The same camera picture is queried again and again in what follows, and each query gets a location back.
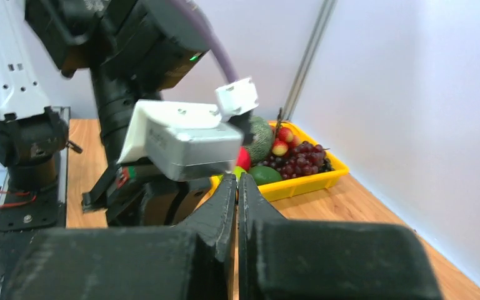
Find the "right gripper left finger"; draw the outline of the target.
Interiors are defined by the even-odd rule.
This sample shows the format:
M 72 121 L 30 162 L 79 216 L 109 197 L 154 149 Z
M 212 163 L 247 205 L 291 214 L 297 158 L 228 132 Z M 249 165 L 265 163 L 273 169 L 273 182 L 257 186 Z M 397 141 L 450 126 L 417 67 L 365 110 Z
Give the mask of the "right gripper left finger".
M 236 178 L 175 226 L 48 229 L 34 235 L 2 299 L 228 299 Z

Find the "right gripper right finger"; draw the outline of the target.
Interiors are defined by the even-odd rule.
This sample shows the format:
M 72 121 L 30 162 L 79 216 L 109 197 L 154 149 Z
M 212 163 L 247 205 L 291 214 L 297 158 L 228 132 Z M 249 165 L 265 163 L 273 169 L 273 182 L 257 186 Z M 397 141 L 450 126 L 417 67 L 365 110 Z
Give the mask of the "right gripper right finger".
M 398 224 L 285 218 L 238 183 L 241 299 L 442 299 L 417 236 Z

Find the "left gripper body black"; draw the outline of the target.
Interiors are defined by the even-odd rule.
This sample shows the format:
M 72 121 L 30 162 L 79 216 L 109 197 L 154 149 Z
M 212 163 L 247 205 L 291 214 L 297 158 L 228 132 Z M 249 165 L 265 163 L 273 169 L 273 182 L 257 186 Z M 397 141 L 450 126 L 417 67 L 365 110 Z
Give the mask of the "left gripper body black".
M 149 161 L 108 166 L 82 194 L 82 211 L 105 210 L 108 226 L 172 226 L 186 219 L 211 190 L 211 180 L 168 179 Z

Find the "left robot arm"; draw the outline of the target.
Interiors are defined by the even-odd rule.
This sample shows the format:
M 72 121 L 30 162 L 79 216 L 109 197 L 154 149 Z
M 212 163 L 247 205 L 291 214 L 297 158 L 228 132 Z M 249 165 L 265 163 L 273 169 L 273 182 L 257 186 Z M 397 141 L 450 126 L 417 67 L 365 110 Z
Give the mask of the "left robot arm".
M 141 99 L 160 99 L 208 51 L 171 1 L 0 1 L 0 229 L 54 226 L 63 154 L 79 152 L 61 105 L 95 105 L 107 169 L 83 196 L 111 226 L 173 225 L 209 190 L 143 157 L 118 164 Z

